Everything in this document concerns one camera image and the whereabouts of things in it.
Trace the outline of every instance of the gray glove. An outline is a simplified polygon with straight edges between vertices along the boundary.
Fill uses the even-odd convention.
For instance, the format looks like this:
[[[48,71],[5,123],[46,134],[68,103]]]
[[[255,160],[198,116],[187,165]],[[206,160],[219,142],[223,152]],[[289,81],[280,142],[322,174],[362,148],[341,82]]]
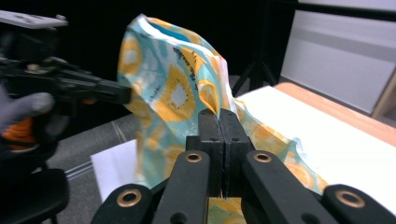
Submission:
[[[40,123],[41,135],[46,135],[47,141],[54,140],[66,127],[68,117],[49,114],[53,106],[53,97],[44,92],[11,99],[4,85],[0,83],[0,148],[7,148],[12,152],[37,148],[42,142],[37,139],[34,122],[35,118],[43,115],[48,117],[42,119],[45,122]]]

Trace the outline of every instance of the yellow and blue fabric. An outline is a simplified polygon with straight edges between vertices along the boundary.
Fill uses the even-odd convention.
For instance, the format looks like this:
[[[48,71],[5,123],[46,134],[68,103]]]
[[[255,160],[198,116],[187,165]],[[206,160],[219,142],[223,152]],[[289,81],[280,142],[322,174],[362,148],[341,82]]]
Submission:
[[[126,107],[138,127],[135,175],[148,188],[171,174],[177,155],[185,150],[186,136],[198,134],[197,115],[206,108],[218,116],[221,108],[233,111],[257,149],[283,161],[290,156],[291,164],[298,160],[292,141],[255,120],[244,103],[232,97],[227,63],[193,31],[138,16],[121,44],[118,80],[132,88]],[[211,199],[208,223],[244,223],[240,200]]]

